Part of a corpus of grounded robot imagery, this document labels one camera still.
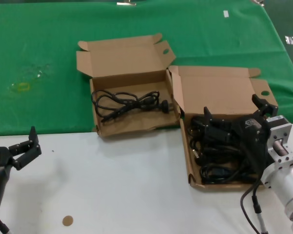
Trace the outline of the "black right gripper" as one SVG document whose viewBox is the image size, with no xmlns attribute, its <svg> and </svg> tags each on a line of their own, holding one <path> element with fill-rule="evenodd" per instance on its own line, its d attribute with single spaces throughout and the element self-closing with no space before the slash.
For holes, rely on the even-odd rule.
<svg viewBox="0 0 293 234">
<path fill-rule="evenodd" d="M 250 115 L 228 119 L 214 118 L 204 107 L 205 137 L 221 142 L 230 142 L 240 147 L 251 167 L 261 176 L 268 163 L 268 130 L 266 119 L 277 115 L 278 107 L 266 99 L 252 95 L 252 102 L 257 110 Z"/>
</svg>

